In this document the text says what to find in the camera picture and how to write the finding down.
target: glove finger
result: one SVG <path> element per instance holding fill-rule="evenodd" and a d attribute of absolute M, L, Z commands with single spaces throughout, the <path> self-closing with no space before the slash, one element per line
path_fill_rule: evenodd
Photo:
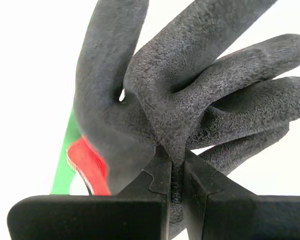
<path fill-rule="evenodd" d="M 75 111 L 81 118 L 119 102 L 149 0 L 99 0 L 93 11 L 76 71 Z"/>
<path fill-rule="evenodd" d="M 195 0 L 132 58 L 124 88 L 137 95 L 183 89 L 275 2 Z"/>
<path fill-rule="evenodd" d="M 199 156 L 224 175 L 247 159 L 275 144 L 289 131 L 289 124 L 214 146 Z"/>
<path fill-rule="evenodd" d="M 175 98 L 185 105 L 192 102 L 204 109 L 224 96 L 258 81 L 277 77 L 299 65 L 300 35 L 277 36 L 219 59 L 193 84 L 176 93 Z"/>
<path fill-rule="evenodd" d="M 281 126 L 300 118 L 300 77 L 253 84 L 209 106 L 187 141 L 204 148 Z"/>

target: red fabric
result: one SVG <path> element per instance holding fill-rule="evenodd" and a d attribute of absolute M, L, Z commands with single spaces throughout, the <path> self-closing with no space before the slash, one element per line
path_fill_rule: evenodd
<path fill-rule="evenodd" d="M 81 137 L 68 148 L 67 160 L 81 175 L 93 195 L 111 195 L 106 182 L 106 162 L 85 137 Z"/>

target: green stripe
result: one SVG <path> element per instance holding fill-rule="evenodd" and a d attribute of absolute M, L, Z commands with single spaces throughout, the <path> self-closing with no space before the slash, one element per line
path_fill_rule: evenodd
<path fill-rule="evenodd" d="M 51 194 L 70 194 L 70 185 L 75 177 L 76 172 L 67 163 L 67 149 L 80 137 L 81 134 L 75 119 L 74 109 L 72 108 L 63 140 L 58 166 L 56 168 Z"/>

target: gray latex coating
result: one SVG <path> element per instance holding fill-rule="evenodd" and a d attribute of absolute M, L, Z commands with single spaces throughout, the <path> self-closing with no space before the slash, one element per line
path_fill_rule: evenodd
<path fill-rule="evenodd" d="M 106 160 L 113 194 L 164 146 L 172 160 L 170 239 L 186 227 L 185 148 L 215 145 L 200 156 L 229 174 L 300 118 L 300 77 L 273 79 L 300 65 L 300 35 L 216 60 L 274 2 L 196 0 L 134 56 L 148 1 L 96 5 L 77 64 L 76 119 Z"/>

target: black holder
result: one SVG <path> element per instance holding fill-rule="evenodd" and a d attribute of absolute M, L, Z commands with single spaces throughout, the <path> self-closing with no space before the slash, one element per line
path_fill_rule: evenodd
<path fill-rule="evenodd" d="M 12 240 L 166 240 L 171 161 L 163 147 L 117 196 L 26 198 L 7 217 Z M 183 214 L 189 240 L 300 240 L 300 196 L 259 196 L 187 150 Z"/>

